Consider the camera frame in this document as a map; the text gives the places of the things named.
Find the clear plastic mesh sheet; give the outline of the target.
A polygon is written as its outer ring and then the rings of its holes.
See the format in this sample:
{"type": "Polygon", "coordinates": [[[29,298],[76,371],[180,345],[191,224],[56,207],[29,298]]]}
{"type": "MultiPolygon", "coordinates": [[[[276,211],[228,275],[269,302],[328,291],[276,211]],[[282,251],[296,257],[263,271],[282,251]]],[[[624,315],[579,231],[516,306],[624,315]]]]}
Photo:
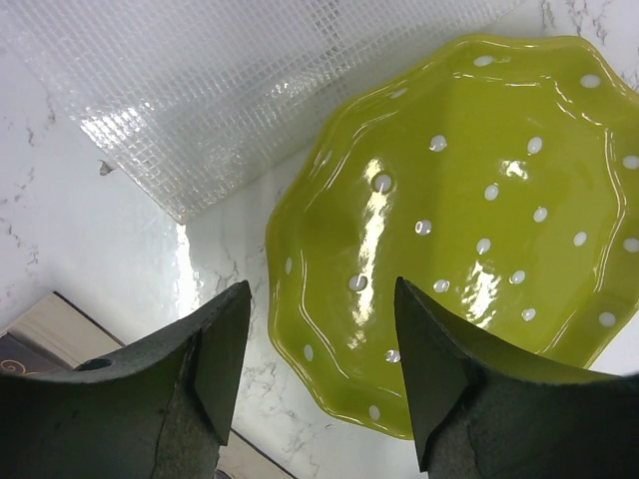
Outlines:
{"type": "Polygon", "coordinates": [[[348,98],[511,1],[5,1],[58,107],[184,223],[303,148],[348,98]]]}

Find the green polka dot plate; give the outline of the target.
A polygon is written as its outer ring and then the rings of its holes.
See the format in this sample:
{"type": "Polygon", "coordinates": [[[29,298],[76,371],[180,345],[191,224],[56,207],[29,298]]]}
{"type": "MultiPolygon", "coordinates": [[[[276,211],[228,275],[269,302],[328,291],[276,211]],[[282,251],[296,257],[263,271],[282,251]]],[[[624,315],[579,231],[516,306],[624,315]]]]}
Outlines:
{"type": "Polygon", "coordinates": [[[329,117],[266,251],[270,340],[337,419],[412,435],[399,277],[587,367],[638,309],[638,96],[582,38],[461,37],[329,117]]]}

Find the dark hardcover book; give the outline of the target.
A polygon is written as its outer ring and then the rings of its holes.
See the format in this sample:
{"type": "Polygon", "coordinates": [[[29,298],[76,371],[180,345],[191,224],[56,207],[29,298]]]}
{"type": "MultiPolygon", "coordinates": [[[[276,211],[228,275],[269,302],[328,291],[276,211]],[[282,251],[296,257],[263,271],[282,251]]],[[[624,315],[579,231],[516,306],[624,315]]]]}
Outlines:
{"type": "MultiPolygon", "coordinates": [[[[1,371],[33,375],[71,370],[125,343],[98,322],[51,292],[1,328],[1,371]]],[[[217,478],[290,478],[287,470],[233,431],[222,448],[217,478]]]]}

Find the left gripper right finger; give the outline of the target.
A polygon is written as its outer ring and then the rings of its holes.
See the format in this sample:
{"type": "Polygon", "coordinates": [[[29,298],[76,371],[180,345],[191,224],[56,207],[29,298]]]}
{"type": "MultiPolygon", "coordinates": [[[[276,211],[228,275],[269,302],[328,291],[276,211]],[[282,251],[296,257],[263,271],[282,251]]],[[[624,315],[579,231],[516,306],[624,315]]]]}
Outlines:
{"type": "Polygon", "coordinates": [[[400,365],[431,478],[634,478],[638,378],[562,364],[445,309],[399,278],[400,365]]]}

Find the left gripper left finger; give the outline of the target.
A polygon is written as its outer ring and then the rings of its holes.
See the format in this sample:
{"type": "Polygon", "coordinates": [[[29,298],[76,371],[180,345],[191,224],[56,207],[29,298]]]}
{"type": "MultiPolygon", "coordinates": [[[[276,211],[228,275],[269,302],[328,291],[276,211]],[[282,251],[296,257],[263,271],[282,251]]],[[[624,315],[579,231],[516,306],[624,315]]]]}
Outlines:
{"type": "Polygon", "coordinates": [[[211,478],[250,326],[246,281],[74,370],[1,377],[5,478],[211,478]]]}

